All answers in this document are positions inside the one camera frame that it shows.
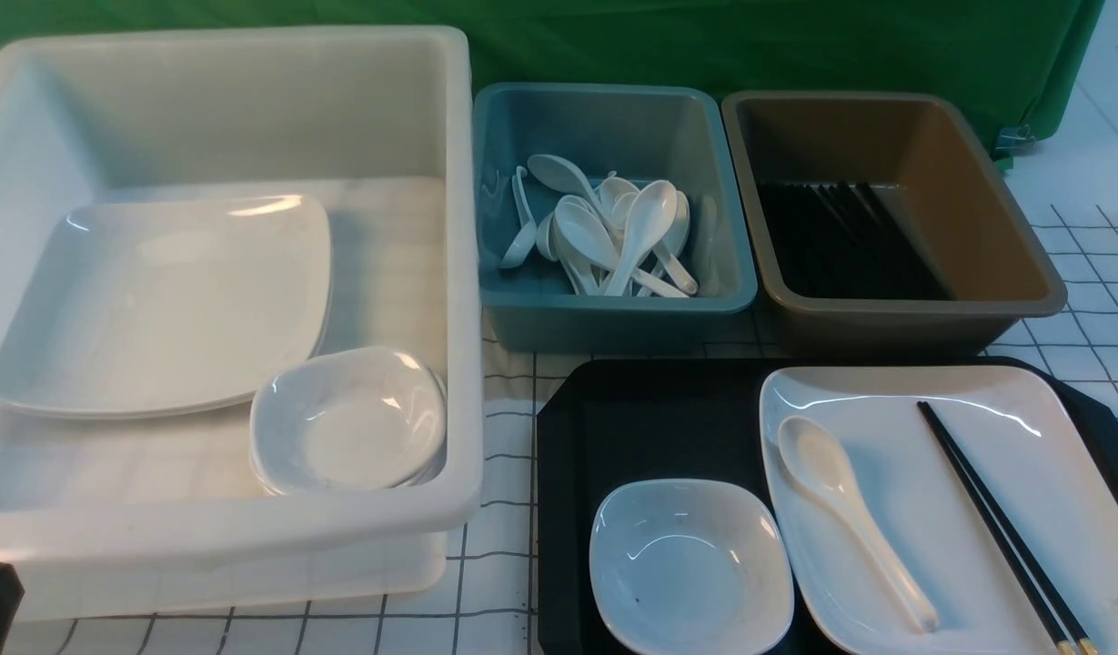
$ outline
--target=plastic bin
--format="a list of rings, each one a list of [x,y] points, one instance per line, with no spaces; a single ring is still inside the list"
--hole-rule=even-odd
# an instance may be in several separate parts
[[[745,218],[792,353],[974,354],[1067,289],[959,112],[929,95],[740,92],[722,103]],[[808,298],[784,285],[757,182],[870,183],[954,301]]]
[[[482,302],[514,351],[671,353],[699,348],[757,294],[720,108],[704,93],[657,86],[495,84],[476,97],[476,211]],[[691,205],[681,257],[700,283],[692,298],[576,296],[561,266],[532,253],[498,268],[518,232],[505,180],[530,154],[559,154],[593,178],[667,179]],[[530,186],[541,219],[558,193]]]
[[[392,344],[447,381],[416,487],[267,496],[247,405],[146,420],[0,407],[18,620],[414,591],[482,487],[466,37],[439,27],[146,32],[0,54],[0,341],[53,225],[115,200],[305,193],[330,217],[322,352]],[[206,315],[198,320],[207,320]]]

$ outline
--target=brown plastic bin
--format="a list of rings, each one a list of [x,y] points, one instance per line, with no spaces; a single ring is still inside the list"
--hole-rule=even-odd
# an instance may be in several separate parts
[[[797,355],[975,354],[1053,315],[1064,282],[953,105],[931,95],[739,92],[721,105],[745,220]],[[954,300],[809,298],[785,284],[757,182],[868,182]]]

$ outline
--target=white plastic bin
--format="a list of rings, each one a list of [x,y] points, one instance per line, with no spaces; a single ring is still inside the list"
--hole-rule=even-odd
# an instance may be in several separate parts
[[[424,486],[268,497],[247,406],[145,420],[0,407],[18,617],[413,591],[482,486],[471,69],[443,27],[19,41],[0,54],[0,343],[53,225],[116,200],[307,193],[330,215],[322,352],[392,344],[447,381]]]

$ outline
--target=grid tablecloth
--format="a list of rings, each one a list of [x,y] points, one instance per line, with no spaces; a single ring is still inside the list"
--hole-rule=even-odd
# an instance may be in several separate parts
[[[988,354],[1011,355],[1099,399],[1118,418],[1118,212],[1096,205],[1025,208],[1069,287],[1050,319],[1016,324]],[[538,654],[534,623],[534,415],[594,359],[505,352],[489,329],[482,506],[451,532],[433,589],[385,598],[231,607],[154,617],[82,618],[15,627],[11,655]],[[697,357],[784,357],[765,316]]]

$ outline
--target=blue plastic bin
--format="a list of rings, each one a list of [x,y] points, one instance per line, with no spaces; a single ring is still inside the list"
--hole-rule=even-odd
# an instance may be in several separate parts
[[[641,183],[667,179],[691,205],[681,260],[700,283],[692,298],[577,296],[537,251],[515,269],[498,262],[518,232],[509,179],[531,154],[558,154],[593,181],[608,171]],[[699,349],[757,295],[724,125],[716,101],[691,88],[508,83],[474,107],[476,231],[482,303],[512,351],[664,354]],[[558,193],[527,183],[541,220]]]

